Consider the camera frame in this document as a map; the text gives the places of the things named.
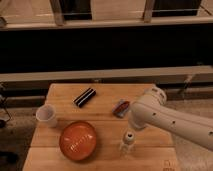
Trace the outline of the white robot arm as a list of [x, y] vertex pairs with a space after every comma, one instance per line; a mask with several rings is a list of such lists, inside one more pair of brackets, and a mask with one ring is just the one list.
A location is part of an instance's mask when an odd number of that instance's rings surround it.
[[213, 151], [213, 119], [167, 108], [166, 93], [153, 86], [130, 105], [129, 123], [142, 130], [148, 123]]

